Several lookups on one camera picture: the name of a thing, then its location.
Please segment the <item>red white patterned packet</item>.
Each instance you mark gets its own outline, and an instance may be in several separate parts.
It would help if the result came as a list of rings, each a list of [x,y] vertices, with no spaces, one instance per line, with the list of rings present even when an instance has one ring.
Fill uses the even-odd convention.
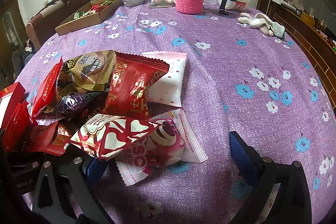
[[[74,133],[68,143],[96,159],[107,161],[159,126],[157,122],[96,114]]]

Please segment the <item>red gold floral packet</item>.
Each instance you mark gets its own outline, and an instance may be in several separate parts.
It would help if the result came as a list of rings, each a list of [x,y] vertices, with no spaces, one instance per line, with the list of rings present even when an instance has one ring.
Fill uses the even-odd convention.
[[[35,126],[26,139],[26,152],[44,152],[52,156],[65,153],[65,145],[74,135],[75,129],[65,120],[47,126]]]

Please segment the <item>dark purple plum packet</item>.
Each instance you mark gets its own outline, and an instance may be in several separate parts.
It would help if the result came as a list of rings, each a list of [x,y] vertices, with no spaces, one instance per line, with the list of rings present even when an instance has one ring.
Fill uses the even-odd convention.
[[[43,112],[48,115],[62,115],[72,118],[83,110],[93,100],[102,96],[104,92],[74,93],[64,96],[56,105],[46,107]]]

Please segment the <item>red square snack packet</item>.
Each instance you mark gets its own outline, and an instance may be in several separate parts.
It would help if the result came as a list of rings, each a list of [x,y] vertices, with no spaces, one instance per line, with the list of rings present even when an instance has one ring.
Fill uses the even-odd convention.
[[[15,151],[25,138],[25,134],[37,125],[36,120],[29,114],[28,105],[26,100],[19,103],[7,124],[2,135],[2,147],[5,152]]]

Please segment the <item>long red snack pack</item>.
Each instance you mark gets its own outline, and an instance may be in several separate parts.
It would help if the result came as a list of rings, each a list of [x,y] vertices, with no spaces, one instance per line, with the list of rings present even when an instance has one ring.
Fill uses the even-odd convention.
[[[43,109],[55,99],[56,80],[59,76],[62,67],[63,67],[63,60],[62,58],[60,58],[60,61],[54,65],[54,67],[50,70],[45,80],[41,83],[40,87],[38,88],[38,92],[34,99],[33,108],[31,112],[31,116],[33,118],[36,118],[43,111]]]

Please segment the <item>pink bear snack packet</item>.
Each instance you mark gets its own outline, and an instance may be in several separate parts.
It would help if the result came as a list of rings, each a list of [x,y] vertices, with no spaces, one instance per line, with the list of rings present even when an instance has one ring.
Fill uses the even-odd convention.
[[[153,168],[166,168],[181,161],[203,163],[209,159],[183,109],[150,120],[158,123],[159,128],[114,158],[126,186],[144,180]]]

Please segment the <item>gold brown snack packet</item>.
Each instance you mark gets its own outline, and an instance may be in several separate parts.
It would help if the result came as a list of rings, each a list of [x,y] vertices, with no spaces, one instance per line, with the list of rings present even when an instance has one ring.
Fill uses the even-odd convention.
[[[56,81],[57,95],[107,91],[115,62],[113,50],[84,53],[64,61]]]

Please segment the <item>red gold-lettered snack packet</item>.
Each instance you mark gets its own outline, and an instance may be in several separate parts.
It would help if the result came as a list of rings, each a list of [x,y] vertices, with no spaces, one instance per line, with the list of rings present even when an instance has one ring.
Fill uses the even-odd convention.
[[[145,56],[116,53],[104,114],[150,118],[146,90],[168,73],[170,65]]]

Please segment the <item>white pink snack packet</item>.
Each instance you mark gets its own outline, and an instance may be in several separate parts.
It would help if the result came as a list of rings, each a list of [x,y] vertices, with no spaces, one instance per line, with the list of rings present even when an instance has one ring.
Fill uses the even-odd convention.
[[[169,64],[169,71],[146,91],[149,102],[182,107],[181,94],[187,54],[182,52],[143,52],[143,56]]]

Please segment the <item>red gift box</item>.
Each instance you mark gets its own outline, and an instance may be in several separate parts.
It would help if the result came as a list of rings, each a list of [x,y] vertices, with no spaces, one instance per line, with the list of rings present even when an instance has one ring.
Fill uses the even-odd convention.
[[[21,83],[14,83],[1,91],[1,112],[0,126],[1,130],[6,128],[17,104],[22,102],[25,94],[25,89]]]

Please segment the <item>purple floral tablecloth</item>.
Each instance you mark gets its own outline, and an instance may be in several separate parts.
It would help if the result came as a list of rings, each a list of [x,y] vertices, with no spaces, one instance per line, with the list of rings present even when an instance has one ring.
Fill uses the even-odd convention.
[[[313,223],[327,215],[335,202],[335,56],[322,61],[292,34],[270,38],[208,11],[121,6],[102,24],[47,40],[18,76],[27,100],[60,58],[103,50],[187,54],[182,107],[209,157],[156,169],[132,186],[111,164],[94,192],[116,223],[229,222],[250,192],[230,156],[230,131],[275,162],[300,161]]]

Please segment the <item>brown cardboard snack tray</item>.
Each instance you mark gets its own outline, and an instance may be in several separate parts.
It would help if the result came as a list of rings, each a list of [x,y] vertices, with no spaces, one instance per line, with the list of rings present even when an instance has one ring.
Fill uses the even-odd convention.
[[[59,36],[103,23],[121,5],[121,0],[90,1],[55,28]]]

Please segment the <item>wooden sideboard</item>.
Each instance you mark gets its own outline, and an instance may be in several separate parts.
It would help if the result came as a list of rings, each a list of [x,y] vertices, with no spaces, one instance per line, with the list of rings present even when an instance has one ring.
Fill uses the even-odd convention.
[[[299,45],[321,79],[335,109],[335,51],[328,42],[299,16],[270,0],[258,0],[257,9],[280,23]]]

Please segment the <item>white gloves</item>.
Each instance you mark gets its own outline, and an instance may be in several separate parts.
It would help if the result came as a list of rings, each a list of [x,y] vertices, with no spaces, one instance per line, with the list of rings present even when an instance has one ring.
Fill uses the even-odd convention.
[[[258,29],[266,36],[276,36],[280,39],[285,37],[285,27],[262,13],[257,13],[252,17],[250,14],[242,12],[238,17],[238,22],[248,24],[250,28]]]

